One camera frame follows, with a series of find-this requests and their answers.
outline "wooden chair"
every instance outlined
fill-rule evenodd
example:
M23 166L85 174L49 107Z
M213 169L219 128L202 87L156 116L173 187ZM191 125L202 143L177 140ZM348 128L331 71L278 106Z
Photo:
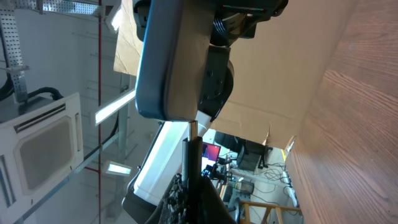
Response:
M249 201L241 201L241 205L244 207L244 217L245 219L240 220L240 224L245 224L245 223L251 223L250 222L250 211L249 207L250 206L255 206L255 207L262 207L266 208L266 214L262 218L261 224L266 224L267 223L267 218L271 212L271 209L275 209L276 215L278 217L279 224L284 224L284 221L282 220L282 211L287 210L287 211L293 211L293 212L301 212L301 209L295 208L295 207L285 207L285 206L279 206L279 205L274 205L271 203L259 203L259 202L249 202Z

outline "desk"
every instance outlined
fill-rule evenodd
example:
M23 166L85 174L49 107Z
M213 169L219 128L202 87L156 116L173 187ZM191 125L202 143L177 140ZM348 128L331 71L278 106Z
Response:
M359 1L287 157L305 223L398 223L398 1Z

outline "ceiling light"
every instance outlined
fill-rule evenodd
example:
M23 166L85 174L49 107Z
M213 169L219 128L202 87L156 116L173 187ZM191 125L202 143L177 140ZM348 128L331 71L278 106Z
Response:
M114 174L114 175L123 175L123 176L130 176L131 167L113 162L113 161L106 161L105 163L105 173L107 174Z
M136 90L128 90L127 92L119 96L117 99L108 103L106 106L101 107L101 109L99 109L95 113L95 126L99 125L106 118L110 117L113 113L118 111L124 105L128 104L135 97L136 97Z

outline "fluorescent light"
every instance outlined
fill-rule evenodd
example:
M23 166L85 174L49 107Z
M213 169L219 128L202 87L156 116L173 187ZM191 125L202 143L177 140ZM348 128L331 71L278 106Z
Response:
M119 29L120 24L122 23L122 18L123 18L123 12L121 8L118 9L118 11L115 13L113 19L112 19L112 26L115 31Z
M114 164L110 164L108 167L108 171L111 172L119 172L121 174L130 174L131 169L125 168L125 167L121 167L121 166L117 166Z
M105 173L114 175L129 176L131 167L113 161L106 161Z
M129 90L127 93L123 93L118 99L112 101L105 107L101 108L95 113L95 125L99 125L106 118L110 117L113 113L118 111L124 105L128 104L131 100L136 97L136 90Z

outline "metal rod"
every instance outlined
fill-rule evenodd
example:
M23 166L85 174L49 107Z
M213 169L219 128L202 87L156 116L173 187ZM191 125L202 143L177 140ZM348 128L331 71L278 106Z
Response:
M198 137L198 121L190 121L188 123L188 141Z
M102 18L98 16L98 54L102 54ZM98 57L98 106L101 106L101 57ZM101 125L98 125L98 144L101 144ZM101 151L98 155L98 224L101 224Z
M99 173L99 171L98 171L98 170L96 170L96 169L93 169L93 168L91 168L91 167L85 167L85 169L88 169L88 170L91 170L91 171L94 171L94 172L97 172L97 173Z

